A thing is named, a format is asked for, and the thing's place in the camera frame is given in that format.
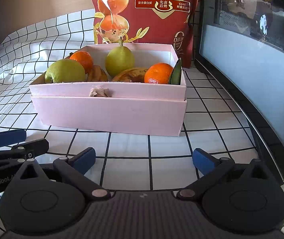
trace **monitor screen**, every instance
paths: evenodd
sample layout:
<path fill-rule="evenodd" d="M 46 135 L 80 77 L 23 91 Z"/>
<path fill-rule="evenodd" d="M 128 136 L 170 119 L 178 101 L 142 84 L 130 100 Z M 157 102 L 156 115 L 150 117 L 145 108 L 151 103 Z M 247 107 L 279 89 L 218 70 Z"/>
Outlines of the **monitor screen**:
<path fill-rule="evenodd" d="M 199 53 L 250 100 L 284 146 L 284 0 L 205 0 Z"/>

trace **pear stem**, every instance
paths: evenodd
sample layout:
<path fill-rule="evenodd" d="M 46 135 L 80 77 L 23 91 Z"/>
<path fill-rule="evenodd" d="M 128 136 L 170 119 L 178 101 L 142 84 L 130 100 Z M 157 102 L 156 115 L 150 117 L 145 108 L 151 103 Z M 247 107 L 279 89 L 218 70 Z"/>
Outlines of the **pear stem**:
<path fill-rule="evenodd" d="M 122 39 L 122 37 L 120 37 L 119 44 L 120 44 L 120 47 L 123 47 L 123 39 Z"/>

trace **red snack bag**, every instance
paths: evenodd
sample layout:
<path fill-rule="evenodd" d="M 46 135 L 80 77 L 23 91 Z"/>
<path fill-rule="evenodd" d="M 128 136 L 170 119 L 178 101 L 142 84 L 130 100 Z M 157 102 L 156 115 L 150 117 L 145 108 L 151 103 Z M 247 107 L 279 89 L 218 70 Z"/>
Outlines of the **red snack bag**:
<path fill-rule="evenodd" d="M 96 44 L 143 42 L 172 44 L 189 68 L 193 29 L 188 24 L 198 0 L 92 0 Z"/>

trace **black monitor frame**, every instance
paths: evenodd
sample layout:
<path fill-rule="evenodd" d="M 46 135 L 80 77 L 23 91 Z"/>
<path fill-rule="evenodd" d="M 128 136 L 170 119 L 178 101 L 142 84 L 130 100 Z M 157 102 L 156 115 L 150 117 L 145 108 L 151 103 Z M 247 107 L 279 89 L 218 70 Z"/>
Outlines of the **black monitor frame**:
<path fill-rule="evenodd" d="M 225 76 L 221 71 L 218 70 L 218 68 L 216 68 L 200 54 L 205 0 L 199 0 L 199 2 L 199 35 L 195 49 L 194 64 L 199 71 L 211 74 L 244 112 L 246 118 L 248 119 L 249 127 L 253 134 L 256 150 L 260 159 L 266 162 L 277 181 L 279 183 L 283 183 L 284 145 L 265 118 L 260 114 L 250 100 L 239 90 L 239 88 L 237 88 L 237 86 L 235 86 L 227 78 L 227 76 Z"/>

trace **banana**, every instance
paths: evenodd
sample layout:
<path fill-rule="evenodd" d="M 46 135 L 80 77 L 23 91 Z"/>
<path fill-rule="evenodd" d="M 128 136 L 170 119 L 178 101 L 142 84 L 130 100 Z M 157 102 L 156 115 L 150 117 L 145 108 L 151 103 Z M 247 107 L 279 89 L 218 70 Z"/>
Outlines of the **banana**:
<path fill-rule="evenodd" d="M 130 68 L 119 73 L 112 82 L 144 82 L 147 68 Z"/>
<path fill-rule="evenodd" d="M 105 71 L 98 65 L 93 65 L 92 70 L 88 74 L 87 82 L 107 82 Z"/>

